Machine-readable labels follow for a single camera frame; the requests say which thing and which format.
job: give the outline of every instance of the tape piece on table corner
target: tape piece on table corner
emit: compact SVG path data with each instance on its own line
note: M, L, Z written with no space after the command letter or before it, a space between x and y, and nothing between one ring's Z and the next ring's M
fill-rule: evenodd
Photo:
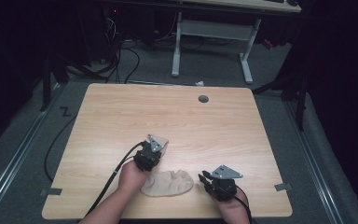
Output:
M288 191L288 190L291 190L291 189L292 189L292 185L291 185L291 184L286 184L286 183L282 183L282 184L279 184L279 185L275 185L274 187L275 187L275 189L276 189L277 191L281 191L281 190L286 190L286 191Z
M48 197L48 195L61 195L62 189L42 189L40 197Z

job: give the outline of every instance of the light wood surface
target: light wood surface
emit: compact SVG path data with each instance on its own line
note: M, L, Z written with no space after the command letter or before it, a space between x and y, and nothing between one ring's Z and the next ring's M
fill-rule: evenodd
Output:
M286 2L286 0L283 3L265 0L183 0L183 2L221 5L227 7L246 7L280 12L298 13L301 11L300 6L292 7Z
M153 172L184 170L195 184L174 197L139 193L124 218L220 217L198 179L220 164L244 175L236 183L254 217L292 214L286 192L274 188L282 178L249 89L91 84L52 184L62 194L48 196L43 217L85 216L120 160L149 133L169 140Z

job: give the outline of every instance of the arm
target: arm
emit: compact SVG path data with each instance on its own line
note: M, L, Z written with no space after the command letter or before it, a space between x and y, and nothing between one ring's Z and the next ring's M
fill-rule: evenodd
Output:
M237 190L237 194L235 196L246 204L248 203L246 196L241 190ZM250 224L246 209L240 202L236 201L235 199L231 199L228 202L219 202L213 196L211 196L211 198L213 199L214 203L216 203L216 206L226 223Z
M118 223L127 203L144 185L149 176L150 172L140 171L134 161L124 164L115 192L101 202L80 223Z

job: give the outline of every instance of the beige cloth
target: beige cloth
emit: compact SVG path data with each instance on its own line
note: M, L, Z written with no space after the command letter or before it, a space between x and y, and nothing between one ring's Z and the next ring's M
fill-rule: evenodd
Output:
M141 192L151 197L174 196L190 190L194 181L186 171L166 171L147 178Z

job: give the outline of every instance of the person's left hand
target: person's left hand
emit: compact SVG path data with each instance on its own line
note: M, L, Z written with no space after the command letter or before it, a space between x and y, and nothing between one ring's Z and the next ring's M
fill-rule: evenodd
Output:
M129 161L121 168L117 189L134 193L145 184L150 174L148 171L141 171L135 161Z

